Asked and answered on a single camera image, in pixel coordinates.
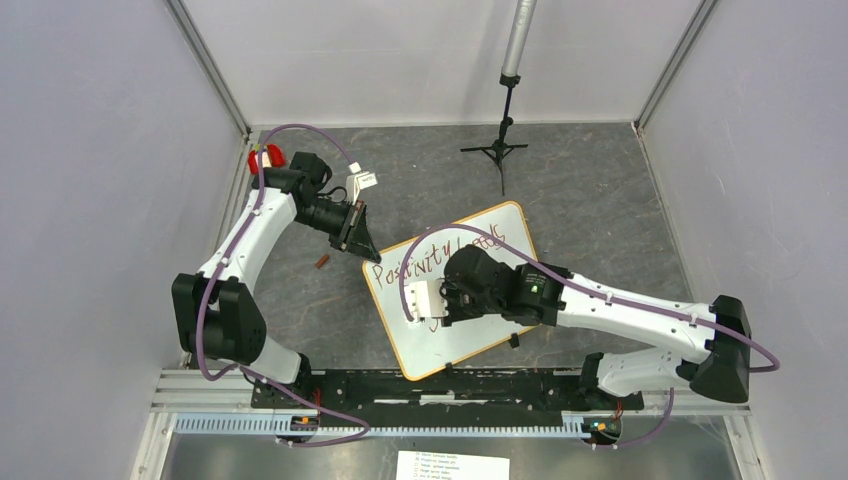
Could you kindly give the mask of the yellow framed whiteboard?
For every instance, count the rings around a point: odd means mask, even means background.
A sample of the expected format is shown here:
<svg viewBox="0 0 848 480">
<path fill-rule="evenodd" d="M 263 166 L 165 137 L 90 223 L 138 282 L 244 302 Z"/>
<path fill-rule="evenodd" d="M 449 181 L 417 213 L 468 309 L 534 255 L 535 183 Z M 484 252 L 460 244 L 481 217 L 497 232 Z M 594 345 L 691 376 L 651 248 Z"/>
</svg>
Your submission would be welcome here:
<svg viewBox="0 0 848 480">
<path fill-rule="evenodd" d="M 464 230 L 444 230 L 430 234 L 414 250 L 406 273 L 400 275 L 400 263 L 412 240 L 380 252 L 381 262 L 364 261 L 362 273 L 374 299 L 392 350 L 403 376 L 418 381 L 458 364 L 474 355 L 521 335 L 530 329 L 503 320 L 498 315 L 438 326 L 434 320 L 409 322 L 404 316 L 398 282 L 436 280 L 442 276 L 449 257 L 467 244 L 478 246 L 492 258 L 514 267 L 524 262 L 479 234 Z"/>
</svg>

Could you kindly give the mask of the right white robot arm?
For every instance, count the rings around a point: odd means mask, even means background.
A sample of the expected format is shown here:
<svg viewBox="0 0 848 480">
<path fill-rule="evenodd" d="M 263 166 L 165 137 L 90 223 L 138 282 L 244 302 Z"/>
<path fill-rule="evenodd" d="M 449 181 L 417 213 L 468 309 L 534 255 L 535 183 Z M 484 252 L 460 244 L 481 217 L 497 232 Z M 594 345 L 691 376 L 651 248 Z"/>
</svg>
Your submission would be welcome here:
<svg viewBox="0 0 848 480">
<path fill-rule="evenodd" d="M 577 392 L 591 408 L 615 397 L 672 388 L 724 403 L 749 399 L 752 332 L 737 298 L 663 300 L 545 263 L 511 267 L 476 246 L 463 247 L 448 260 L 438 292 L 445 326 L 497 315 L 522 326 L 588 329 L 643 343 L 644 349 L 631 353 L 586 357 Z"/>
</svg>

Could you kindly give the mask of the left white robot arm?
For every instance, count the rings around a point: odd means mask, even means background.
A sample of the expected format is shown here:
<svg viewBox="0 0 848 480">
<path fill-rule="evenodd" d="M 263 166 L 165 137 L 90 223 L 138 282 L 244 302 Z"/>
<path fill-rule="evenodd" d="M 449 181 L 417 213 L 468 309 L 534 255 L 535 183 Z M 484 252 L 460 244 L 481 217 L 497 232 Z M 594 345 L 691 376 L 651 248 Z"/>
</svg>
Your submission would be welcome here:
<svg viewBox="0 0 848 480">
<path fill-rule="evenodd" d="M 359 164 L 333 200 L 326 185 L 331 168 L 316 154 L 297 152 L 287 160 L 277 146 L 251 153 L 254 179 L 236 225 L 194 274 L 179 274 L 171 287 L 182 349 L 197 360 L 213 359 L 249 368 L 276 381 L 275 392 L 290 407 L 314 394 L 308 358 L 271 339 L 253 297 L 256 282 L 283 231 L 297 222 L 327 234 L 331 248 L 378 263 L 381 255 L 367 227 L 360 193 L 377 183 Z"/>
</svg>

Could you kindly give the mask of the red marker cap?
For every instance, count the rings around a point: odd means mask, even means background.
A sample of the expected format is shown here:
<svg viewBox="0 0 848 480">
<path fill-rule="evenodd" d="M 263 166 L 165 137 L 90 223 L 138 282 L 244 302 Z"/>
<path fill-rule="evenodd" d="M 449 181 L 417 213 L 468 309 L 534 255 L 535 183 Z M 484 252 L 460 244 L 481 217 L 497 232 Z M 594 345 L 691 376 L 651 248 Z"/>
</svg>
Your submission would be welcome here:
<svg viewBox="0 0 848 480">
<path fill-rule="evenodd" d="M 330 255 L 329 255 L 329 254 L 325 254 L 325 255 L 323 255 L 323 256 L 322 256 L 322 257 L 321 257 L 321 258 L 320 258 L 320 259 L 316 262 L 316 264 L 315 264 L 315 268 L 316 268 L 316 269 L 322 269 L 322 268 L 323 268 L 323 267 L 324 267 L 324 266 L 328 263 L 328 261 L 329 261 L 329 260 L 330 260 Z"/>
</svg>

